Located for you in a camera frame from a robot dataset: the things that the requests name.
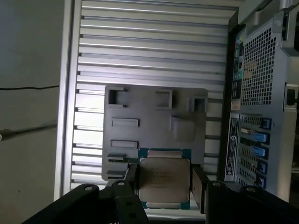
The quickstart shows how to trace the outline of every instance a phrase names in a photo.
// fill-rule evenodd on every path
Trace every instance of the screw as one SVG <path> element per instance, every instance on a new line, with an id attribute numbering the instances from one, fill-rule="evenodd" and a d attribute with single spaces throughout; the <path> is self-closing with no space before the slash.
<path id="1" fill-rule="evenodd" d="M 91 190 L 92 189 L 92 187 L 86 187 L 86 188 L 84 188 L 84 190 Z"/>
<path id="2" fill-rule="evenodd" d="M 254 188 L 247 188 L 246 190 L 249 191 L 249 192 L 251 192 L 251 193 L 256 192 L 256 190 Z"/>
<path id="3" fill-rule="evenodd" d="M 220 185 L 221 185 L 221 184 L 218 183 L 218 182 L 214 182 L 214 183 L 213 183 L 213 186 L 214 186 L 214 187 L 220 187 Z"/>

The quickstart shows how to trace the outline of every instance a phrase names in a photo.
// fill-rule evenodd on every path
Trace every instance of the blue slot latch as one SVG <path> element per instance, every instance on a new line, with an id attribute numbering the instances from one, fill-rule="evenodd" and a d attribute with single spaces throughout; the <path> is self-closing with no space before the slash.
<path id="1" fill-rule="evenodd" d="M 255 141 L 259 142 L 267 142 L 268 141 L 268 135 L 264 133 L 253 133 L 252 134 Z"/>
<path id="2" fill-rule="evenodd" d="M 254 154 L 256 154 L 257 156 L 261 156 L 261 157 L 266 156 L 266 150 L 264 148 L 252 146 L 251 149 L 252 149 L 252 152 Z"/>

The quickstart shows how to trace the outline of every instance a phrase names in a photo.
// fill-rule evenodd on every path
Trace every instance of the perforated metal panel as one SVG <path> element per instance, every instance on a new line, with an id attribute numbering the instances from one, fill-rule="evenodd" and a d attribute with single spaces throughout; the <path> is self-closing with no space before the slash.
<path id="1" fill-rule="evenodd" d="M 246 148 L 245 146 L 240 145 L 240 152 L 239 153 L 240 153 L 240 155 L 245 156 L 245 158 L 249 158 L 253 161 L 257 161 L 257 155 L 252 153 L 252 151 L 250 149 Z"/>
<path id="2" fill-rule="evenodd" d="M 276 38 L 271 28 L 245 45 L 241 105 L 270 105 Z"/>
<path id="3" fill-rule="evenodd" d="M 261 120 L 260 117 L 243 116 L 241 122 L 245 124 L 260 125 Z"/>
<path id="4" fill-rule="evenodd" d="M 237 177 L 237 181 L 238 184 L 240 184 L 241 186 L 247 186 L 248 184 L 240 177 Z"/>

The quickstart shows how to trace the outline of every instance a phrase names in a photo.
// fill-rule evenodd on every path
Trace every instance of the metal frame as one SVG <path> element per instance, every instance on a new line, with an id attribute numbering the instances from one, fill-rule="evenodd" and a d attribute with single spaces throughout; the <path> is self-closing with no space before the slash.
<path id="1" fill-rule="evenodd" d="M 261 188 L 211 182 L 200 165 L 191 164 L 190 168 L 191 191 L 200 211 L 206 214 L 205 220 L 148 219 L 135 194 L 138 190 L 138 164 L 130 164 L 123 180 L 110 181 L 103 190 L 92 184 L 80 185 L 24 223 L 238 224 L 244 217 L 246 220 L 242 221 L 250 224 L 299 223 L 298 209 Z"/>
<path id="2" fill-rule="evenodd" d="M 66 121 L 66 105 L 68 96 L 68 81 L 70 70 L 70 44 L 73 17 L 73 0 L 64 1 L 64 24 L 62 36 L 62 54 L 61 54 L 61 73 L 59 87 L 59 112 L 57 124 L 57 150 L 56 150 L 56 167 L 55 167 L 55 186 L 54 200 L 61 196 L 62 171 L 64 166 L 64 145 L 65 145 L 65 121 Z"/>

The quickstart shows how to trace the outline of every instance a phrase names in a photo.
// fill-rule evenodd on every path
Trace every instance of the wall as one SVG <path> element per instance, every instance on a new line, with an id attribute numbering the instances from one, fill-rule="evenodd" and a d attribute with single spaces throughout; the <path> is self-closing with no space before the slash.
<path id="1" fill-rule="evenodd" d="M 63 0 L 0 1 L 0 87 L 59 83 Z M 57 119 L 58 89 L 0 91 L 0 129 Z M 56 130 L 0 143 L 0 223 L 20 223 L 53 201 Z"/>

